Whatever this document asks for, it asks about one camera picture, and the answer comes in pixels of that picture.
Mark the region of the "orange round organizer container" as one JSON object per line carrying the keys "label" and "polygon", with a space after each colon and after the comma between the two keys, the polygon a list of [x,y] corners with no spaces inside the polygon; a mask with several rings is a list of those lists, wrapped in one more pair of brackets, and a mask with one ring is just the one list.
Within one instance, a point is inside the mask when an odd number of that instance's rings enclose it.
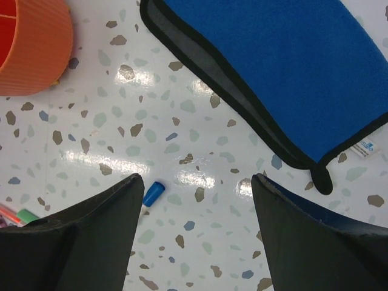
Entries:
{"label": "orange round organizer container", "polygon": [[73,49],[65,1],[1,1],[1,96],[26,96],[52,86]]}

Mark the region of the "green capped orange marker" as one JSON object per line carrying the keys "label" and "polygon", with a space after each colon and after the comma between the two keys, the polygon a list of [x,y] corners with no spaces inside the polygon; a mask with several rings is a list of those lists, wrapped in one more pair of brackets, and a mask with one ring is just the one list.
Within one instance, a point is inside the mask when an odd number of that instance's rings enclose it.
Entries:
{"label": "green capped orange marker", "polygon": [[10,224],[18,227],[25,226],[30,222],[39,219],[38,216],[28,211],[27,209],[22,209],[15,212],[3,204],[1,204],[1,218],[4,219],[5,222],[9,222]]}

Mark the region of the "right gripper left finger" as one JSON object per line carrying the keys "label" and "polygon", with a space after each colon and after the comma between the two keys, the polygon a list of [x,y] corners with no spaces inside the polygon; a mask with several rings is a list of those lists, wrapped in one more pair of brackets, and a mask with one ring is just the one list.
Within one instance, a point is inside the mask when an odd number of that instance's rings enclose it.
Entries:
{"label": "right gripper left finger", "polygon": [[1,229],[1,289],[122,290],[143,194],[135,173],[60,212]]}

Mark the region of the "blue black pencil pouch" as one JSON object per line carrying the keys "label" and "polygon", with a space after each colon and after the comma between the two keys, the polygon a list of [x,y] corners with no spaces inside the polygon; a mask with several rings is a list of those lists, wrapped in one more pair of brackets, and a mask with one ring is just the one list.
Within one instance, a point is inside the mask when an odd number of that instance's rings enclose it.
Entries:
{"label": "blue black pencil pouch", "polygon": [[387,122],[387,61],[340,1],[141,1],[141,19],[323,195]]}

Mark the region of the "blue capped white marker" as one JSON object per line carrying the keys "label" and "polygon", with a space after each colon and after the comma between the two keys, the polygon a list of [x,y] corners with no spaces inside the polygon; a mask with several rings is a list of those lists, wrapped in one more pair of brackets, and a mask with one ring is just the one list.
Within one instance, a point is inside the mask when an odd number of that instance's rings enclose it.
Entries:
{"label": "blue capped white marker", "polygon": [[155,181],[143,197],[141,215],[155,203],[155,201],[164,193],[166,187],[161,182]]}

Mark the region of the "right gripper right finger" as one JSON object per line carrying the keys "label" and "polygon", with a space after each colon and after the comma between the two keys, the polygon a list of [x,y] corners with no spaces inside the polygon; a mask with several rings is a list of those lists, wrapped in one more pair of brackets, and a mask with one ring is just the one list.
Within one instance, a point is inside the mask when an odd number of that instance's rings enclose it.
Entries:
{"label": "right gripper right finger", "polygon": [[262,174],[251,185],[275,290],[387,290],[387,228],[321,207]]}

